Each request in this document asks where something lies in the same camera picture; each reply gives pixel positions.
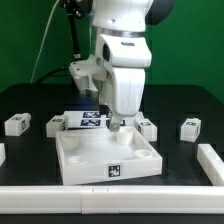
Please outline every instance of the black table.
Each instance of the black table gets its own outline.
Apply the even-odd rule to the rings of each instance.
[[[46,137],[45,125],[64,111],[98,110],[98,100],[79,95],[69,84],[19,84],[0,94],[0,143],[6,144],[6,161],[0,167],[0,185],[62,185],[55,139]],[[91,185],[204,185],[211,182],[196,155],[199,143],[213,146],[224,158],[224,105],[198,86],[146,86],[141,111],[158,127],[153,147],[163,157],[160,176]],[[4,121],[16,113],[30,113],[31,127],[20,137],[5,136]],[[202,121],[195,143],[179,140],[187,118]],[[224,215],[120,214],[120,215],[0,215],[0,223],[221,223]]]

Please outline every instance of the white block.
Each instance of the white block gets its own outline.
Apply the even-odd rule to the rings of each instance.
[[[224,213],[224,188],[120,186],[120,213]]]
[[[15,114],[5,122],[6,136],[20,136],[30,127],[31,115],[28,113]]]
[[[134,126],[148,142],[157,141],[157,127],[149,119],[136,119]]]
[[[68,117],[68,128],[105,128],[110,117],[100,115],[99,111],[65,111]],[[143,113],[138,112],[134,117],[125,117],[125,126],[134,126],[135,119],[144,119]]]
[[[47,124],[47,137],[55,138],[57,131],[65,131],[68,129],[68,117],[66,115],[56,115]]]
[[[81,213],[81,186],[1,186],[1,214]]]
[[[224,186],[224,163],[209,144],[198,145],[198,162],[215,186]]]
[[[195,142],[200,134],[201,120],[197,118],[188,118],[181,126],[180,140]]]
[[[0,144],[0,166],[3,164],[5,161],[5,145]]]

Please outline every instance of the black cable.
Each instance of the black cable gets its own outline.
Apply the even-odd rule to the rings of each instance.
[[[77,35],[74,17],[76,19],[82,19],[84,16],[84,12],[78,6],[76,0],[60,0],[60,6],[64,8],[67,12],[70,31],[71,31],[71,37],[72,37],[74,61],[80,61],[82,57],[81,57],[81,53],[79,49],[78,35]]]
[[[51,78],[51,77],[67,77],[67,76],[70,76],[70,77],[71,77],[71,75],[55,75],[55,74],[58,73],[58,72],[61,72],[61,71],[68,71],[68,70],[69,70],[68,67],[54,69],[54,70],[48,72],[47,74],[45,74],[43,77],[39,78],[39,79],[36,81],[36,83],[37,83],[37,84],[40,84],[40,83],[42,83],[45,79],[47,79],[47,78]]]

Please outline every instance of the white tray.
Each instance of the white tray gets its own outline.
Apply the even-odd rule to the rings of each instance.
[[[57,132],[64,185],[159,175],[162,157],[134,127]]]

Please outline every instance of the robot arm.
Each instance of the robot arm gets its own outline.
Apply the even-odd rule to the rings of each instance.
[[[145,17],[148,13],[152,14],[153,7],[158,10],[156,1],[166,4],[174,2],[92,2],[94,16],[91,24],[91,53],[88,60],[72,63],[70,72],[80,92],[92,95],[99,93],[100,103],[108,105],[112,112],[110,131],[118,131],[121,120],[135,116],[139,110],[145,83],[144,68],[150,66],[152,58],[143,37],[146,29]]]

